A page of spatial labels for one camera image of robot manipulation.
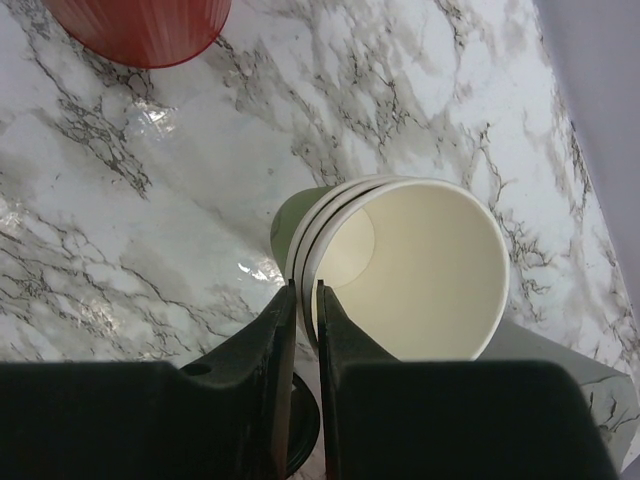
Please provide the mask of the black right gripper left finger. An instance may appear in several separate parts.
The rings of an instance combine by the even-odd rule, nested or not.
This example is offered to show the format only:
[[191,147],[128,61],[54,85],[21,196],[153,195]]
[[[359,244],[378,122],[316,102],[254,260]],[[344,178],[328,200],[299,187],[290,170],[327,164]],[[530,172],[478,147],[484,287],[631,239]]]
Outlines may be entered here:
[[282,479],[295,292],[183,366],[1,366],[5,479]]

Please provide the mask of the black plastic cup lid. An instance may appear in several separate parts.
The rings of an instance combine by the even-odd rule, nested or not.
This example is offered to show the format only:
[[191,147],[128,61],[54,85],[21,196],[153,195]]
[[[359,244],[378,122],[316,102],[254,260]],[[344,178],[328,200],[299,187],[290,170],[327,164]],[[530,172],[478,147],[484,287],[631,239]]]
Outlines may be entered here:
[[321,426],[316,399],[304,380],[293,373],[286,477],[293,476],[315,448]]

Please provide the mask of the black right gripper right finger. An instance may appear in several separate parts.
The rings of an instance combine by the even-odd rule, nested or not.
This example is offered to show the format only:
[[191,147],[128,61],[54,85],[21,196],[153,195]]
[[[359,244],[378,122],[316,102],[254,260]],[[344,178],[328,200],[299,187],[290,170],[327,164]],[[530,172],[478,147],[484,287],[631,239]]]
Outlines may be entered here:
[[547,361],[402,362],[317,291],[331,479],[614,479],[577,383]]

